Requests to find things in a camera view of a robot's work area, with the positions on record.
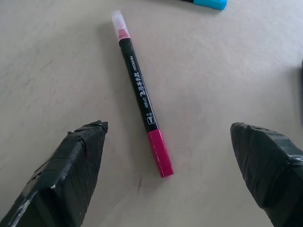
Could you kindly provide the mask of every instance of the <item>pink marker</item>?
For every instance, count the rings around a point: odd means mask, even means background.
[[[132,40],[121,12],[114,11],[112,20],[158,170],[161,177],[172,175],[174,171],[169,153],[152,109],[137,57],[134,53]]]

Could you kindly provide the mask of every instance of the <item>blue marker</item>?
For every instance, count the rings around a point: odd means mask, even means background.
[[[206,6],[213,9],[223,10],[226,7],[227,0],[183,0],[200,6]]]

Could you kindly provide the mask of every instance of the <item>white table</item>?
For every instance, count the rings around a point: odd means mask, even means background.
[[[302,0],[0,2],[0,217],[67,131],[109,122],[84,227],[270,227],[240,174],[233,122],[303,147]],[[110,12],[127,21],[175,175],[152,159]]]

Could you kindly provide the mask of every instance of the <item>black tape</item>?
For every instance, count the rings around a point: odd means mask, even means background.
[[[244,181],[275,227],[303,226],[303,152],[288,137],[244,123],[231,127]]]
[[[69,132],[39,167],[0,227],[79,227],[97,184],[107,122]]]

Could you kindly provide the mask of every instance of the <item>translucent marker tip cap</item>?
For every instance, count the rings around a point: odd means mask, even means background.
[[[111,13],[112,21],[115,27],[115,32],[118,38],[118,41],[121,39],[130,38],[126,23],[124,21],[121,11],[116,10]]]

